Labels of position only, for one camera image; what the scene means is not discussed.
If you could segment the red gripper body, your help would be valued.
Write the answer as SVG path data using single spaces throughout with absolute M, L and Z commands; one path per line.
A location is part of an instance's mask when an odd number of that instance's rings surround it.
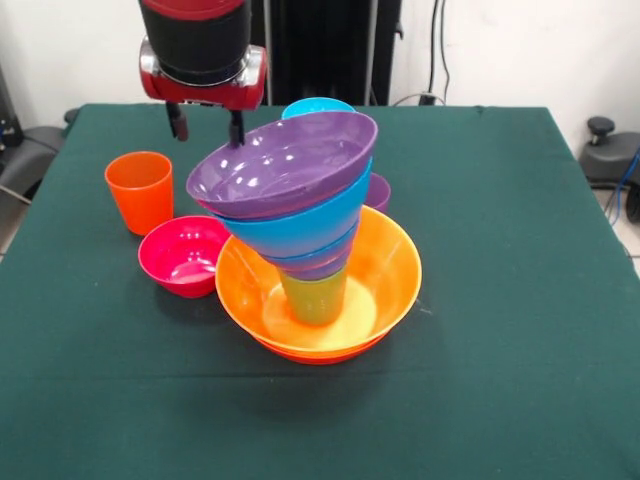
M 267 52 L 264 47 L 249 45 L 237 75 L 213 85 L 179 82 L 168 76 L 147 37 L 139 53 L 139 72 L 148 97 L 177 104 L 197 103 L 221 106 L 227 110 L 255 110 L 264 96 L 267 77 Z

